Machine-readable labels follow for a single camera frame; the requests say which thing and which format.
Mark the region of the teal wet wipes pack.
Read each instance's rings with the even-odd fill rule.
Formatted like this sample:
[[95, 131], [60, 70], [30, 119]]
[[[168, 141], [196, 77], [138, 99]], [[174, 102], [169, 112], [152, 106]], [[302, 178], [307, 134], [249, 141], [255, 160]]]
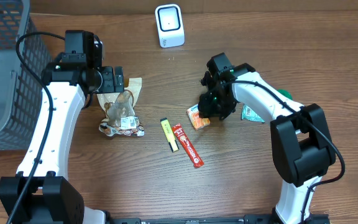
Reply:
[[242, 108], [241, 120], [265, 123], [265, 121], [247, 105], [244, 105]]

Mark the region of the orange Kleenex tissue pack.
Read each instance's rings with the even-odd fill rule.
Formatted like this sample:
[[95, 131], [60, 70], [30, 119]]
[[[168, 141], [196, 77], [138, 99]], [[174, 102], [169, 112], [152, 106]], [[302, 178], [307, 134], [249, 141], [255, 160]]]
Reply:
[[210, 120], [208, 118], [201, 118], [200, 112], [198, 110], [198, 105], [194, 105], [191, 108], [187, 109], [187, 115], [190, 119], [190, 122], [194, 129], [197, 131], [208, 125], [210, 125]]

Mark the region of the brown cookie snack bag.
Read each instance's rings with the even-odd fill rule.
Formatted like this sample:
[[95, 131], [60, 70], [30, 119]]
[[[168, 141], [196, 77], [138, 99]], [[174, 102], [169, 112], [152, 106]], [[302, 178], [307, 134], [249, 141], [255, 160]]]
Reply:
[[99, 105], [106, 115], [99, 124], [99, 131], [107, 137], [144, 136], [144, 126], [134, 109], [141, 89], [142, 79], [130, 78], [124, 80], [122, 93], [97, 94]]

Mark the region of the yellow black marker pen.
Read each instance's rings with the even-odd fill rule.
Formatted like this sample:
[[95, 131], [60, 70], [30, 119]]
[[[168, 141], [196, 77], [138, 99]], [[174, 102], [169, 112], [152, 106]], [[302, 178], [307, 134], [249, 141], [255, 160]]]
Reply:
[[175, 135], [171, 129], [171, 125], [167, 118], [162, 118], [160, 120], [160, 124], [162, 126], [162, 129], [164, 131], [164, 135], [168, 141], [168, 144], [170, 146], [170, 149], [172, 152], [177, 152], [179, 150], [178, 144], [175, 139]]

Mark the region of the green lid glass jar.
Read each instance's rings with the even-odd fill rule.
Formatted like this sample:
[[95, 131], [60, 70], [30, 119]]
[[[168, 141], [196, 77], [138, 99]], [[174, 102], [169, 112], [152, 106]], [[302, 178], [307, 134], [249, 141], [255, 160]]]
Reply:
[[286, 98], [288, 98], [288, 99], [290, 99], [290, 100], [293, 99], [292, 95], [291, 95], [288, 91], [286, 91], [286, 90], [277, 90], [277, 91], [278, 91], [281, 95], [285, 96]]

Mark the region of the red snack bar wrapper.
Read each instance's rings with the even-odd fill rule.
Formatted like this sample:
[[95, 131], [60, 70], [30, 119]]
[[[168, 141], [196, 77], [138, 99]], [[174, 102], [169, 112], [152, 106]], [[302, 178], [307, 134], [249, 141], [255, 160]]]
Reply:
[[193, 163], [194, 168], [202, 167], [204, 165], [204, 162], [200, 158], [195, 147], [192, 145], [190, 139], [184, 132], [184, 129], [182, 128], [181, 124], [178, 123], [178, 124], [174, 125], [174, 127], [172, 128], [172, 131], [173, 131], [174, 135], [177, 137], [177, 139], [179, 140], [180, 144], [182, 145], [182, 147], [184, 148], [186, 153], [188, 154], [190, 160]]

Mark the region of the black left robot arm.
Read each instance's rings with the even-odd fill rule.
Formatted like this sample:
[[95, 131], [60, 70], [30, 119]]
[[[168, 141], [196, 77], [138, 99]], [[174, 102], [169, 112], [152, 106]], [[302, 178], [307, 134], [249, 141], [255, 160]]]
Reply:
[[103, 66], [99, 37], [67, 30], [65, 50], [34, 75], [42, 87], [30, 146], [15, 176], [1, 177], [0, 201], [8, 223], [110, 223], [110, 214], [85, 206], [68, 181], [68, 157], [76, 121], [93, 94], [122, 93], [122, 67]]

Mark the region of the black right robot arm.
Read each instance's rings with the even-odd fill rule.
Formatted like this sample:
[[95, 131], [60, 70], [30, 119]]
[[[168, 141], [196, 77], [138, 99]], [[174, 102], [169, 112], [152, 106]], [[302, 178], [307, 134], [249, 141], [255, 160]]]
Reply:
[[245, 223], [329, 223], [310, 212], [317, 183], [336, 160], [326, 118], [316, 104], [303, 106], [279, 93], [247, 63], [234, 66], [226, 54], [207, 62], [198, 110], [202, 118], [224, 120], [243, 103], [270, 125], [272, 158], [282, 178], [270, 215], [246, 215]]

